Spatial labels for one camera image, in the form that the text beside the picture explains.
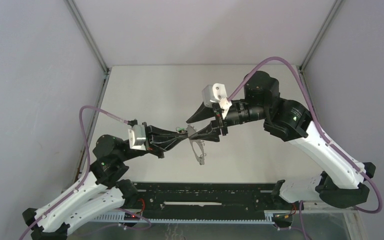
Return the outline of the metal oval keyring plate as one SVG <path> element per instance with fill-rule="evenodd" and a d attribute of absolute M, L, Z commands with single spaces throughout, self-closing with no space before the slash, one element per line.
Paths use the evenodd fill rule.
<path fill-rule="evenodd" d="M 204 146 L 205 143 L 203 140 L 193 140 L 191 137 L 193 134 L 197 132 L 197 130 L 190 124 L 187 125 L 186 127 L 187 130 L 187 136 L 189 143 L 191 145 L 192 151 L 194 153 L 194 156 L 199 163 L 199 165 L 204 165 L 205 164 L 205 159 L 207 156 L 207 153 L 205 152 Z"/>

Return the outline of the green headed key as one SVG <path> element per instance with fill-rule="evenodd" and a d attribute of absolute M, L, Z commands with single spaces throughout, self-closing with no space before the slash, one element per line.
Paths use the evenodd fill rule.
<path fill-rule="evenodd" d="M 182 127 L 176 127 L 175 130 L 176 130 L 178 133 L 182 133 L 182 132 L 185 131 L 185 129 L 182 128 Z"/>

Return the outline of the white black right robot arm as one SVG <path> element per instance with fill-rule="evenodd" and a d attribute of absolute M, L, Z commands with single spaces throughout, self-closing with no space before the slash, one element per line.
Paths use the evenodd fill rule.
<path fill-rule="evenodd" d="M 322 168 L 314 177 L 277 181 L 270 196 L 275 208 L 284 209 L 299 201 L 323 201 L 346 209 L 368 200 L 370 189 L 364 182 L 374 176 L 373 163 L 348 162 L 347 154 L 339 154 L 332 143 L 322 138 L 304 105 L 281 98 L 279 81 L 267 72 L 257 71 L 247 77 L 243 90 L 243 99 L 233 100 L 229 109 L 223 109 L 220 102 L 226 96 L 224 85 L 208 85 L 202 92 L 202 104 L 187 122 L 210 119 L 210 124 L 190 138 L 218 142 L 229 127 L 262 120 L 266 132 L 297 147 Z"/>

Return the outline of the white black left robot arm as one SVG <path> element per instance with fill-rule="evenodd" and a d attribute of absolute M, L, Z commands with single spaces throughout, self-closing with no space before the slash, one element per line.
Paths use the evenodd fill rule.
<path fill-rule="evenodd" d="M 145 122 L 130 121 L 128 139 L 102 135 L 85 174 L 52 202 L 41 208 L 28 208 L 22 214 L 33 240 L 65 240 L 89 220 L 119 207 L 133 208 L 139 196 L 134 184 L 123 179 L 129 167 L 125 162 L 146 154 L 159 159 L 188 138 L 180 132 L 161 129 Z"/>

